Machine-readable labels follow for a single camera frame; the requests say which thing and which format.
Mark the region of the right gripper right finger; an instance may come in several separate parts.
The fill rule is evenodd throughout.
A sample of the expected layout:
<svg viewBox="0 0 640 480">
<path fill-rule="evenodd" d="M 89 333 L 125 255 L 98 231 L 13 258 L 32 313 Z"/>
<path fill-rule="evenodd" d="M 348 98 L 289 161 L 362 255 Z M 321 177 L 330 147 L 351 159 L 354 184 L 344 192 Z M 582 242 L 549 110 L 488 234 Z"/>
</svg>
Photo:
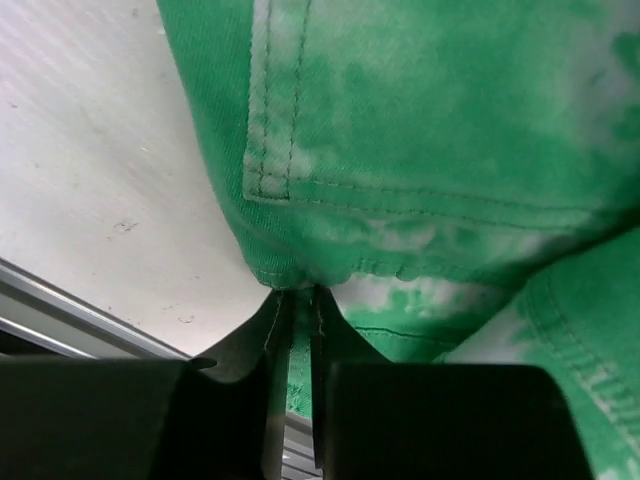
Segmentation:
<svg viewBox="0 0 640 480">
<path fill-rule="evenodd" d="M 589 479 L 566 399 L 527 365 L 397 363 L 318 287 L 312 427 L 327 479 Z"/>
</svg>

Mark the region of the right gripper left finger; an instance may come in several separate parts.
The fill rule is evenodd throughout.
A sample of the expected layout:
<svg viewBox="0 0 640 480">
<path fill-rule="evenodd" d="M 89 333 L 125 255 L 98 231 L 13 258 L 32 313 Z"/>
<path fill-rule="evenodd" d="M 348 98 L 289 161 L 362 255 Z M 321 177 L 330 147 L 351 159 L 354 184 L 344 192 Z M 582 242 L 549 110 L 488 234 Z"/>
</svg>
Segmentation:
<svg viewBox="0 0 640 480">
<path fill-rule="evenodd" d="M 277 479 L 285 296 L 190 360 L 1 364 L 5 479 Z"/>
</svg>

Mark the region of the green tie-dye trousers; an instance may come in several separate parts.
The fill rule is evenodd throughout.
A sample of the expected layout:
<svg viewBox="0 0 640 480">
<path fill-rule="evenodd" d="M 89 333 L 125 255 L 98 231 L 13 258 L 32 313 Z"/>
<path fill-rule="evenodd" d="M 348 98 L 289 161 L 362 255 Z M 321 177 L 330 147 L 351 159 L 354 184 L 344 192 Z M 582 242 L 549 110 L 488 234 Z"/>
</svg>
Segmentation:
<svg viewBox="0 0 640 480">
<path fill-rule="evenodd" d="M 263 285 L 398 362 L 516 363 L 639 475 L 635 1 L 162 1 Z"/>
</svg>

